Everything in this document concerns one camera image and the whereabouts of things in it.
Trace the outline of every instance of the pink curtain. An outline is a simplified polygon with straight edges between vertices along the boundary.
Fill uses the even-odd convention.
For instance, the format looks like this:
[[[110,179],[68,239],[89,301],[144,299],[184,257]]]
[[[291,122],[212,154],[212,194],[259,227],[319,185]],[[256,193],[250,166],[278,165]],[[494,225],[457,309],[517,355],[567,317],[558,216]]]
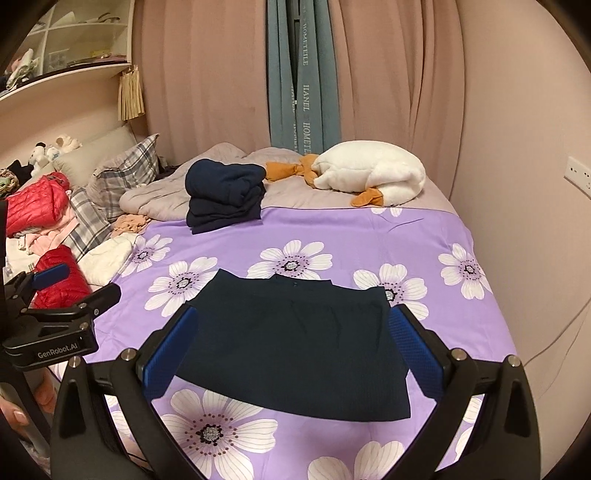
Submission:
[[[464,111],[456,0],[329,0],[329,6],[342,140],[406,148],[449,196]]]
[[[179,164],[220,142],[269,147],[266,0],[136,1],[141,66],[158,153]]]

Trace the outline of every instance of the pink clothing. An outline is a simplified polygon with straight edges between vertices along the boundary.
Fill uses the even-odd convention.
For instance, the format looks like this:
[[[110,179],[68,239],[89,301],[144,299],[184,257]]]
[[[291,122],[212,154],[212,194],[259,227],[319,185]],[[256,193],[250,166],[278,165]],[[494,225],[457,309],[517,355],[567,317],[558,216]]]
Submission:
[[[72,206],[68,204],[64,215],[55,225],[24,236],[23,250],[39,256],[44,255],[49,250],[59,247],[76,225],[78,225],[76,214]]]

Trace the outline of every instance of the blue curtain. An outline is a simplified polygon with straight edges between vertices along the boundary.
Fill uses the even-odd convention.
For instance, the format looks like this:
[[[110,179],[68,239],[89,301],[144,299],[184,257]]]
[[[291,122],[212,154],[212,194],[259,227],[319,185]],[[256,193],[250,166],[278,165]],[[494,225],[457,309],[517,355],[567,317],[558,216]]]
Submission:
[[[317,153],[340,142],[335,48],[327,0],[301,0],[297,105],[285,0],[267,2],[267,82],[271,145]]]
[[[298,150],[285,0],[267,0],[267,89],[271,145]]]
[[[320,154],[340,142],[335,48],[327,0],[301,0],[297,83],[298,152]]]

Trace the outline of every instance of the red down jacket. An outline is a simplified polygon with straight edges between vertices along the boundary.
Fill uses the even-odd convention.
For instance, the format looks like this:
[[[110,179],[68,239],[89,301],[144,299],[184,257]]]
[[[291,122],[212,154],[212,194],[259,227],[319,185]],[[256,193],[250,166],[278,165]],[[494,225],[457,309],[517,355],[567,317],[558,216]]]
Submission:
[[[10,195],[7,198],[6,236],[12,237],[31,226],[47,228],[55,225],[68,205],[66,190],[69,188],[67,177],[57,171],[43,175],[23,191]]]
[[[71,307],[81,301],[91,290],[84,275],[76,264],[72,251],[65,245],[60,245],[45,253],[37,262],[35,272],[40,272],[60,263],[70,267],[70,275],[67,279],[59,281],[55,285],[37,292],[37,296],[31,305],[34,309],[60,309]]]

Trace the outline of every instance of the plush toy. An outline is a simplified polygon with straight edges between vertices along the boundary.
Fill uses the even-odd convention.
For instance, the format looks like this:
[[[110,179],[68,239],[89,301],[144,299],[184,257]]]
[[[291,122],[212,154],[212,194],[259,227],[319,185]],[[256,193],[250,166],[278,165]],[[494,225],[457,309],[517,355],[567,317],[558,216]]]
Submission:
[[[82,144],[78,142],[77,139],[72,138],[70,135],[60,135],[59,137],[57,137],[56,145],[57,150],[60,154],[71,152],[82,146]]]
[[[49,159],[49,161],[54,161],[57,157],[60,156],[60,154],[61,152],[53,145],[50,145],[45,150],[45,155]]]
[[[359,193],[351,205],[395,206],[421,193],[427,176],[421,161],[386,142],[353,140],[320,155],[300,158],[300,165],[267,163],[267,180],[301,175],[311,187]]]
[[[33,152],[29,158],[29,165],[33,165],[33,172],[31,175],[34,177],[49,162],[50,160],[45,153],[45,143],[39,142],[35,145],[35,148],[33,148]]]
[[[6,82],[7,90],[16,89],[23,80],[28,81],[32,76],[34,70],[39,65],[39,58],[33,58],[33,49],[29,48],[22,58],[18,61],[18,65],[12,64],[12,73]]]

